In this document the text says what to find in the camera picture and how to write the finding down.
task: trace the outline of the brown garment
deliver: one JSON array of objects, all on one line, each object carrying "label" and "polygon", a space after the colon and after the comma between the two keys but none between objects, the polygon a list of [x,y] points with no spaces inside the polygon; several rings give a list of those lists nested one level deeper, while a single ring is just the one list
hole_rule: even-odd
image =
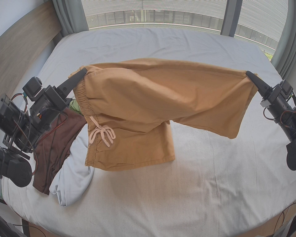
[{"label": "brown garment", "polygon": [[[71,109],[66,108],[64,112],[68,115],[67,121],[41,141],[36,148],[39,166],[34,175],[33,187],[47,195],[53,178],[70,155],[72,142],[86,124],[85,118]],[[64,119],[65,116],[59,115],[52,123],[50,131]]]},{"label": "brown garment", "polygon": [[88,133],[94,119],[116,135],[111,145],[104,133],[110,147],[100,134],[89,143],[85,165],[103,170],[174,160],[170,120],[235,138],[257,91],[246,71],[203,63],[144,58],[85,68],[74,94]]}]

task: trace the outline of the pink drawstring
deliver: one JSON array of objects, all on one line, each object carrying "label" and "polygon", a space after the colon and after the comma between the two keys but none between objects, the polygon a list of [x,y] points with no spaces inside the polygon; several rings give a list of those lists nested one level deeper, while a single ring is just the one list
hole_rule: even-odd
[{"label": "pink drawstring", "polygon": [[97,135],[98,133],[101,133],[101,137],[102,137],[104,143],[107,145],[107,147],[110,147],[110,144],[109,144],[109,143],[106,141],[106,139],[105,139],[105,135],[104,135],[104,133],[106,133],[106,135],[107,135],[109,141],[111,142],[111,144],[113,144],[113,139],[116,138],[113,129],[110,128],[110,127],[107,126],[107,125],[103,125],[103,126],[99,125],[99,123],[94,119],[93,116],[90,116],[90,119],[94,122],[94,124],[95,124],[97,127],[91,132],[91,134],[90,134],[90,136],[89,136],[89,143],[92,144],[92,143],[94,142],[94,139],[95,139],[96,135]]}]

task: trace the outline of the building exterior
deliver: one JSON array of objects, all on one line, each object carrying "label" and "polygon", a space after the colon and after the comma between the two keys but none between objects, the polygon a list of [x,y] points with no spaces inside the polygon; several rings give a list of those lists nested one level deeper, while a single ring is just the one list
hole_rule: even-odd
[{"label": "building exterior", "polygon": [[[220,34],[227,0],[82,0],[90,29],[174,27]],[[243,0],[235,38],[273,54],[288,0]]]}]

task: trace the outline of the wooden floor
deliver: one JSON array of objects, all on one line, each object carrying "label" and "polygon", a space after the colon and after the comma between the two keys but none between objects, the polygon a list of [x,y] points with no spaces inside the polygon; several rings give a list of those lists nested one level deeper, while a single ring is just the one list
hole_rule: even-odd
[{"label": "wooden floor", "polygon": [[[268,236],[271,235],[274,232],[274,229],[277,230],[278,228],[280,228],[280,226],[282,225],[282,223],[286,223],[289,221],[289,219],[296,213],[296,204],[291,206],[289,209],[286,209],[284,211],[285,214],[285,220],[284,220],[284,215],[281,214],[275,216],[274,218],[270,219],[269,221],[267,221],[266,223],[264,223],[263,225],[250,230],[246,233],[243,233],[241,235],[238,235],[237,237],[255,237],[257,235],[259,236]],[[29,223],[30,226],[35,226],[38,229],[42,230],[45,234],[46,237],[61,237],[59,235],[55,235],[52,234],[48,231],[46,231],[45,229],[43,229],[40,226],[34,225],[32,223]],[[44,235],[42,234],[41,231],[37,230],[36,228],[30,227],[30,236],[31,237],[44,237]]]}]

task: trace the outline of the brown pants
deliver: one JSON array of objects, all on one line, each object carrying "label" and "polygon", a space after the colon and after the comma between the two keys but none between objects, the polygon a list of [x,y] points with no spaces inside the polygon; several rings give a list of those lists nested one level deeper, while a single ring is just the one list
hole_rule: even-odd
[{"label": "brown pants", "polygon": [[257,91],[246,71],[202,63],[144,58],[85,67],[74,93],[89,135],[101,132],[85,164],[104,170],[174,160],[170,120],[235,138]]}]

